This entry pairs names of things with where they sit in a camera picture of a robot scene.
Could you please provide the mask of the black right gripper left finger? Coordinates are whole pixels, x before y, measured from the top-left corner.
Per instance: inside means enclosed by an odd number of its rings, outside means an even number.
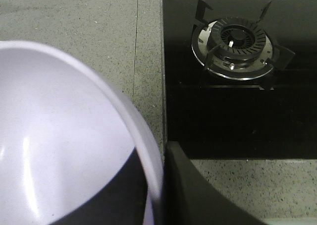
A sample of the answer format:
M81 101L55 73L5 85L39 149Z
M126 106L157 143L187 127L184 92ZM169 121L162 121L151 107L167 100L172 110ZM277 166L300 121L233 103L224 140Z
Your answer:
M55 225L141 225L148 186L136 149L113 171L113 165L92 160L67 171L65 186L72 209Z

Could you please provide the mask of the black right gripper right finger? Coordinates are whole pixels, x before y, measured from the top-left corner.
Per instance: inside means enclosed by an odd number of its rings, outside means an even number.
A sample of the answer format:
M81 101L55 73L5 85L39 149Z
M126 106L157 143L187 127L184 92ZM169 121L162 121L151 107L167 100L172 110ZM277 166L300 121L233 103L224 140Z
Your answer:
M165 146L164 224L262 225L200 174L176 141Z

